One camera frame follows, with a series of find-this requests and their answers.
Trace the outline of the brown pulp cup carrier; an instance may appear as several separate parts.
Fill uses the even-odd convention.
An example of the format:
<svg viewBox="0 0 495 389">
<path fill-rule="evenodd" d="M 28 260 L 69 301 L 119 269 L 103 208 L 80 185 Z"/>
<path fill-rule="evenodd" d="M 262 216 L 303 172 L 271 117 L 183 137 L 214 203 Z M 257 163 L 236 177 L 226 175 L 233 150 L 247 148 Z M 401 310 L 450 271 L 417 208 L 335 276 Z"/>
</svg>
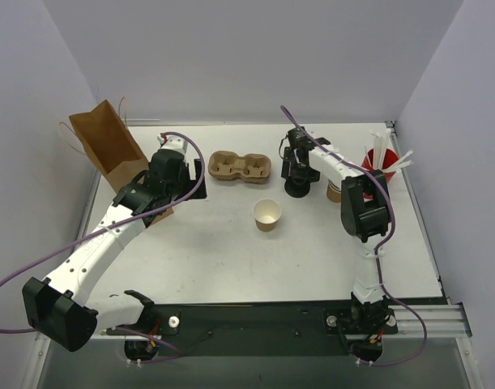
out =
<svg viewBox="0 0 495 389">
<path fill-rule="evenodd" d="M 271 175 L 271 159 L 263 154 L 239 156 L 235 152 L 216 151 L 210 156 L 207 170 L 221 181 L 241 179 L 247 183 L 265 184 Z"/>
</svg>

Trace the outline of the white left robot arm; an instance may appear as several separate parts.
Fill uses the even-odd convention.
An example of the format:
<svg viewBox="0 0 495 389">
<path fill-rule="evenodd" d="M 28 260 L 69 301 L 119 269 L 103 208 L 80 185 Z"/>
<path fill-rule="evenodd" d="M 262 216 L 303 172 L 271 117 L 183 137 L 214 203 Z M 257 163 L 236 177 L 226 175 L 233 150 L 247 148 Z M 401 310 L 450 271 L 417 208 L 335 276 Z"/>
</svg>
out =
<svg viewBox="0 0 495 389">
<path fill-rule="evenodd" d="M 56 269 L 41 280 L 30 278 L 23 287 L 29 325 L 70 352 L 100 330 L 127 325 L 141 334 L 151 329 L 154 303 L 141 293 L 113 292 L 99 301 L 89 297 L 118 255 L 158 216 L 183 201 L 207 196 L 203 157 L 194 159 L 196 178 L 190 177 L 186 160 L 195 142 L 176 132 L 158 140 L 148 167 L 118 191 L 93 232 Z"/>
</svg>

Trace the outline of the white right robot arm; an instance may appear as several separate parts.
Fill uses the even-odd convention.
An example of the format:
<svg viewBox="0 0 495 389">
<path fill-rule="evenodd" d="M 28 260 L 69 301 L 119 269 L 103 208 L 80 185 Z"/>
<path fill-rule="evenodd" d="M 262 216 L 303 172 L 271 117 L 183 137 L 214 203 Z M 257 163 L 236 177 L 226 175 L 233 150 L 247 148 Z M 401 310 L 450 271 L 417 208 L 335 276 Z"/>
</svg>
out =
<svg viewBox="0 0 495 389">
<path fill-rule="evenodd" d="M 395 216 L 385 174 L 356 166 L 335 152 L 324 138 L 314 139 L 302 127 L 285 136 L 281 177 L 284 189 L 293 198 L 305 197 L 320 177 L 329 180 L 328 190 L 340 203 L 340 219 L 346 233 L 354 239 L 355 280 L 352 299 L 360 307 L 385 306 L 379 238 L 395 231 Z"/>
</svg>

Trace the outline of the brown paper coffee cup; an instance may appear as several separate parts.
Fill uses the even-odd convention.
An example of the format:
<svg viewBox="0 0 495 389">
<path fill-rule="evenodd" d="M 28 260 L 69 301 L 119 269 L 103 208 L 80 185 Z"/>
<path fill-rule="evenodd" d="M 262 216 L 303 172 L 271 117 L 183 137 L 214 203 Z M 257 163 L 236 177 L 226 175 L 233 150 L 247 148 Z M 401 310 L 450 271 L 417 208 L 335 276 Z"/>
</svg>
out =
<svg viewBox="0 0 495 389">
<path fill-rule="evenodd" d="M 258 230 L 270 232 L 275 229 L 282 215 L 280 204 L 273 199 L 261 199 L 253 208 L 255 224 Z"/>
</svg>

